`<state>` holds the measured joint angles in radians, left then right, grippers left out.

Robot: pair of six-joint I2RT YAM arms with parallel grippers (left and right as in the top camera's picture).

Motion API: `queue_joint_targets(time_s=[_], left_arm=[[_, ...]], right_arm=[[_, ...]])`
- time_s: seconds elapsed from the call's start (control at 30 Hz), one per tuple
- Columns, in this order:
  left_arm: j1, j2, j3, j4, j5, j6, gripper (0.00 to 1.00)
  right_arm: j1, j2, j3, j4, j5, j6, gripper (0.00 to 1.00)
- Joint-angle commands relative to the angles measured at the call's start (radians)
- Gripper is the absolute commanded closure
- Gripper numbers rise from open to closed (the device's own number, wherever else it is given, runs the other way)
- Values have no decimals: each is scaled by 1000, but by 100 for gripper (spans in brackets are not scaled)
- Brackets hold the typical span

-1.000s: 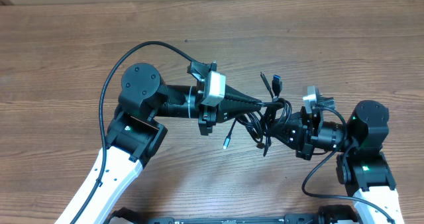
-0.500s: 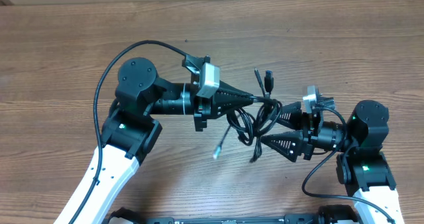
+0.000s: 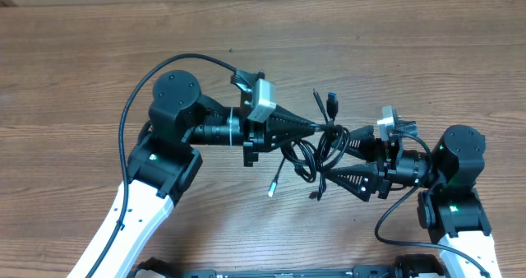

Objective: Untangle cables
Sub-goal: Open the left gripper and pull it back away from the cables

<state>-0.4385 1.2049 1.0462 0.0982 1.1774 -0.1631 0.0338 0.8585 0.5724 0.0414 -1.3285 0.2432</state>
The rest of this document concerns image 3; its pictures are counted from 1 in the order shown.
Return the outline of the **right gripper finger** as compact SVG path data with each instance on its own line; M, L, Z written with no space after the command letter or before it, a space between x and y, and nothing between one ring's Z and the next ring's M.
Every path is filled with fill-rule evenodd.
M376 163L355 164L331 169L327 172L327 178L358 199L368 202L371 195L376 192L379 170Z
M374 136L374 127L372 125L360 127L359 129L351 131L348 138L349 142L343 148L346 154L360 160L373 159L376 139Z

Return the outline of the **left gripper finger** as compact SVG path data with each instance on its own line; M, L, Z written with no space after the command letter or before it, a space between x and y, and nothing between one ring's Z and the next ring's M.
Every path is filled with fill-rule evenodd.
M313 122L302 118L277 105L269 116L269 129L272 132L314 132Z
M309 137L315 133L313 127L295 127L289 130L270 129L266 132L266 151L271 152L292 141Z

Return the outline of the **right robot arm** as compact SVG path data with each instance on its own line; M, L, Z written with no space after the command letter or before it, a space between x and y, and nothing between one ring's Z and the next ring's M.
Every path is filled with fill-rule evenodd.
M499 277L491 225L475 188L483 171L485 137L476 129L454 125L435 148L406 150L405 138L420 143L417 125L395 118L378 120L351 133L344 151L362 164L332 169L325 178L363 201L387 198L395 186L418 195L418 220L429 233L425 245L437 256L398 256L391 266L356 266L354 277Z

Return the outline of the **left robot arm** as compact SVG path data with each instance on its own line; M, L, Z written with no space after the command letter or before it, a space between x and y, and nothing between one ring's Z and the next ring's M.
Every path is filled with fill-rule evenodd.
M271 152L314 134L314 123L275 103L263 74L236 71L243 104L225 107L201 91L190 72L173 70L153 86L149 119L127 157L112 207L71 277L125 277L169 217L202 165L198 145L240 146L251 167Z

